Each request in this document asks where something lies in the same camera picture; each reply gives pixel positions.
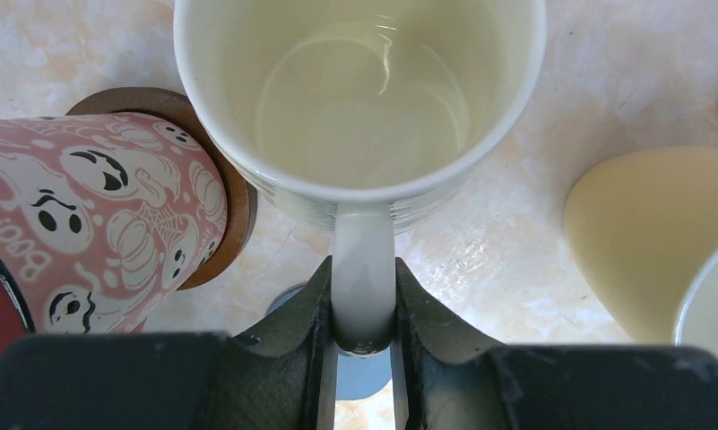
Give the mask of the cream ceramic mug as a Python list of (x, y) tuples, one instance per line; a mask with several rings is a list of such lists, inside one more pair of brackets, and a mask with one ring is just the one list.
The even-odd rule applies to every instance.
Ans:
[(333, 236), (334, 337), (393, 337), (395, 236), (450, 200), (516, 123), (543, 1), (178, 1), (181, 82), (222, 155)]

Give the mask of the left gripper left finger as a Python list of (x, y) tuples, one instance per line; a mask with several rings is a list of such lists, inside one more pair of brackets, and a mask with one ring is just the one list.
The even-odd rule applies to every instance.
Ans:
[(331, 268), (236, 336), (24, 337), (0, 356), (0, 429), (330, 429)]

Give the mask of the dark walnut wooden coaster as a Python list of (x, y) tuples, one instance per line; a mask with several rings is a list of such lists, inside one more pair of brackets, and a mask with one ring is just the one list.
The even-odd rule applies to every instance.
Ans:
[(257, 194), (204, 130), (187, 96), (156, 87), (119, 87), (95, 92), (74, 104), (69, 116), (138, 112), (162, 118), (188, 132), (219, 170), (227, 198), (224, 236), (210, 259), (179, 288), (196, 288), (221, 275), (242, 254), (255, 227)]

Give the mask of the blue-grey apple coaster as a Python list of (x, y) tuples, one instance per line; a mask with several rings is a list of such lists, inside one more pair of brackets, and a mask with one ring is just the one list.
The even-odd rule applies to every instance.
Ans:
[(389, 348), (372, 356), (355, 356), (338, 349), (337, 400), (364, 400), (380, 392), (391, 380)]

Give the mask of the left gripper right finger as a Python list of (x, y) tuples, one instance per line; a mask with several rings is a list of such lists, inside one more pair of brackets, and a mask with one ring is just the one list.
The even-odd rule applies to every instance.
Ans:
[(718, 429), (718, 359), (693, 347), (507, 345), (396, 270), (400, 429)]

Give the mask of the pink mug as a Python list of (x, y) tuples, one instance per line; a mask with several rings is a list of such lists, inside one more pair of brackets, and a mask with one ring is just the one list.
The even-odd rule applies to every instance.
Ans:
[(167, 120), (0, 120), (0, 354), (28, 333), (135, 330), (227, 221), (220, 170)]

